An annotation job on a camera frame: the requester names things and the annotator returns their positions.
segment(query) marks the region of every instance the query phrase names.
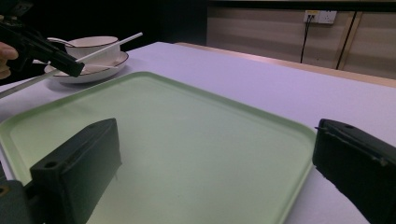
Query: white plate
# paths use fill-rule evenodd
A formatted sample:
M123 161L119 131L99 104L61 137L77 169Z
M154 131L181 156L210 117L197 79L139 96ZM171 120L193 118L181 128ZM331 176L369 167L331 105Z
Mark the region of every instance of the white plate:
M110 66L117 66L117 68L103 68L96 66L89 66L88 64L85 66L84 70L81 72L81 75L78 77L70 77L66 73L59 73L49 79L56 80L62 83L86 83L98 81L107 77L111 77L116 75L126 63L126 60L129 58L129 55L125 52L121 52L118 59L111 64ZM52 71L54 68L52 66L46 66L44 68L44 72L48 73Z

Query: dark wall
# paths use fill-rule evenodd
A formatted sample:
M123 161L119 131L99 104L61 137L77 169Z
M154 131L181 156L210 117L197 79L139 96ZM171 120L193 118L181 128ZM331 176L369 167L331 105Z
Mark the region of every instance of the dark wall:
M143 33L121 46L127 51L157 41L206 44L206 0L32 0L34 6L21 17L44 37L65 40L93 35L114 35L119 39ZM33 65L13 73L0 85L43 73Z

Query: wall outlet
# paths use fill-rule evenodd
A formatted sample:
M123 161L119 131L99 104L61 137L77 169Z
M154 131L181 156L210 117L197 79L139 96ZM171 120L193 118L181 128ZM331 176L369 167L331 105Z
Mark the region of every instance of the wall outlet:
M308 17L313 17L311 22L318 23L319 10L306 10L304 15L304 22L308 22Z
M318 14L318 23L333 24L337 11L320 11Z

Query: chopstick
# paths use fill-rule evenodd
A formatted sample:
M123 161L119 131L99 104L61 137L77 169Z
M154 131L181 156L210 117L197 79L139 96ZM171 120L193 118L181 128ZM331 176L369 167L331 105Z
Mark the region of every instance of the chopstick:
M114 48L114 47L116 47L116 46L125 44L126 42L129 42L129 41L131 41L131 40L133 40L133 39L136 39L136 38L138 38L138 37L141 36L141 35L143 35L143 34L142 34L142 33L138 33L138 34L136 34L136 35L132 35L132 36L130 36L130 37L128 37L128 38L125 38L125 39L123 39L123 40L121 40L121 41L119 41L119 42L116 42L116 43L114 43L114 44L112 44L112 45L110 45L110 46L108 46L108 47L105 47L105 48L103 48L103 49L99 49L99 50L97 50L96 52L94 52L94 53L92 53L92 54L89 54L89 55L87 55L87 56L84 56L84 57L82 57L82 58L79 58L79 59L76 60L76 62L78 62L78 63L85 63L85 62L87 62L89 59L91 59L92 57L97 56L97 55L100 55L100 54L106 52L107 50L112 49L112 48ZM25 82L23 82L22 84L20 84L20 85L18 85L18 86L9 88L9 89L7 89L7 90L5 90L5 91L1 91L1 92L0 92L0 99L4 98L4 97L6 97L6 96L9 96L10 94L13 94L13 93L15 93L15 92L17 92L17 91L21 91L21 90L23 90L23 89L25 89L25 88L28 88L28 87L30 87L30 86L36 84L37 82L40 82L40 81L42 81L42 80L44 80L44 79L46 79L46 78L48 78L48 77L53 77L53 76L55 76L56 74L58 74L58 73L60 73L60 72L61 72L61 71L59 71L58 69L55 69L55 70L50 71L50 72L48 72L48 73L46 73L46 74L44 74L44 75L42 75L42 76L35 77L35 78L32 78L32 79L30 79L30 80L28 80L28 81L25 81Z

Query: light green tray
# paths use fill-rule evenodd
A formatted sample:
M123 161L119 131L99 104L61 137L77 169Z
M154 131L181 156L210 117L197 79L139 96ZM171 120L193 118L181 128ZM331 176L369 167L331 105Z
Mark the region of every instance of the light green tray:
M123 164L89 223L282 223L311 168L311 129L144 72L8 119L0 140L26 184L30 166L109 118Z

